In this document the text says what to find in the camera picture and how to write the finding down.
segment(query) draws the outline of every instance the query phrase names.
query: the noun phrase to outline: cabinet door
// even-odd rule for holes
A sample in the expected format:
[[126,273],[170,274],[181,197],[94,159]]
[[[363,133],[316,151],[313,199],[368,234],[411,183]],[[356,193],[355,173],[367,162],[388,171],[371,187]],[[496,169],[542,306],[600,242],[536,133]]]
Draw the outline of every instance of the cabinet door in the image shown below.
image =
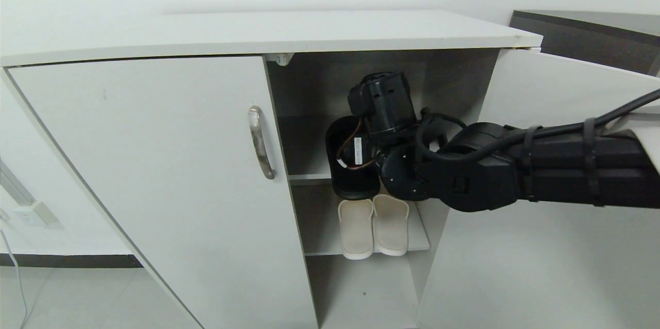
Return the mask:
[[[316,327],[261,57],[10,70],[156,279],[212,327]],[[261,108],[275,170],[248,125]]]
[[502,50],[480,122],[515,127],[582,122],[660,88],[660,79],[527,50]]
[[[479,120],[517,127],[580,122],[657,88],[660,79],[631,71],[502,50]],[[655,209],[524,200],[480,213],[452,210],[419,324],[655,327],[660,294],[648,282],[660,264],[658,222]]]

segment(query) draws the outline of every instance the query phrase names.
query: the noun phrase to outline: slipper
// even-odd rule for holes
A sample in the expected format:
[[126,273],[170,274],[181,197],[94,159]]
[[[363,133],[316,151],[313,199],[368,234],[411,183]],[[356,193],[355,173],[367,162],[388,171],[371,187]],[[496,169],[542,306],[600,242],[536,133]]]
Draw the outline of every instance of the slipper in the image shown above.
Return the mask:
[[373,197],[373,242],[388,256],[403,256],[408,251],[408,203],[389,195]]
[[341,251],[348,259],[365,259],[373,253],[373,202],[344,200],[337,207]]

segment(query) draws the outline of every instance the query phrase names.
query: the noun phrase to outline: floor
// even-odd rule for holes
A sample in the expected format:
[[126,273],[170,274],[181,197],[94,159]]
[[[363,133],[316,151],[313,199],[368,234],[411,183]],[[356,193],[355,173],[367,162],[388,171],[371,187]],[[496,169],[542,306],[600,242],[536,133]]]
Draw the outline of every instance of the floor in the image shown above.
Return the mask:
[[[142,268],[21,268],[31,310],[25,329],[200,329]],[[0,327],[19,329],[13,267],[0,267]]]

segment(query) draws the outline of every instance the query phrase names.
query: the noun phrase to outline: black cable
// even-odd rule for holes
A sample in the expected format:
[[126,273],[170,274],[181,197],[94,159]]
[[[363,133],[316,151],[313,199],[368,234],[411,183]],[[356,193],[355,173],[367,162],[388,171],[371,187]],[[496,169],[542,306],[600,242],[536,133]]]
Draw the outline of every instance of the black cable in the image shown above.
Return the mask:
[[434,116],[438,116],[440,119],[447,120],[448,122],[452,122],[453,124],[458,125],[462,129],[467,128],[467,124],[465,124],[462,120],[455,118],[453,116],[445,115],[444,113],[435,113],[435,112],[432,112],[430,114]]
[[[660,89],[656,89],[653,92],[644,94],[643,96],[636,98],[633,101],[630,101],[629,103],[623,106],[615,108],[615,110],[612,110],[608,113],[605,113],[604,115],[599,116],[594,120],[594,125],[596,127],[601,127],[611,122],[612,120],[620,118],[623,115],[627,115],[628,113],[637,110],[637,108],[640,108],[648,103],[652,103],[657,99],[660,99]],[[518,134],[513,134],[509,137],[506,137],[505,139],[500,139],[500,141],[491,143],[490,145],[485,146],[480,150],[472,151],[471,153],[465,155],[455,155],[455,154],[447,155],[441,153],[434,153],[433,151],[429,150],[429,148],[426,145],[424,145],[424,141],[422,140],[422,135],[426,130],[426,127],[428,126],[429,122],[431,122],[431,118],[432,118],[431,114],[424,116],[424,119],[422,120],[422,124],[420,124],[419,128],[417,128],[417,131],[415,132],[415,146],[417,147],[418,150],[420,150],[423,156],[434,160],[445,160],[445,161],[453,161],[453,162],[481,160],[482,158],[485,158],[486,156],[490,155],[495,151],[502,150],[510,145],[514,145],[516,143],[519,143],[520,141],[523,141],[523,139],[525,139],[525,134],[526,134],[526,131],[522,131],[521,133]],[[578,133],[582,131],[583,128],[584,128],[583,123],[573,123],[566,125],[557,125],[554,127],[545,127],[535,131],[533,137],[544,138],[550,136],[558,136],[559,134]]]

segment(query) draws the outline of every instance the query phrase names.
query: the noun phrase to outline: cabinet top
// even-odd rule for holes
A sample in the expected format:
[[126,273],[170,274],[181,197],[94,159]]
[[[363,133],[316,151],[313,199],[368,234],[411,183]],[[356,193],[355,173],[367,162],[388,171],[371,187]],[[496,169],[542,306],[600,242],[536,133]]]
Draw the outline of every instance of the cabinet top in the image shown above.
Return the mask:
[[132,57],[538,47],[542,36],[443,10],[224,12],[72,19],[68,30],[5,18],[2,66]]

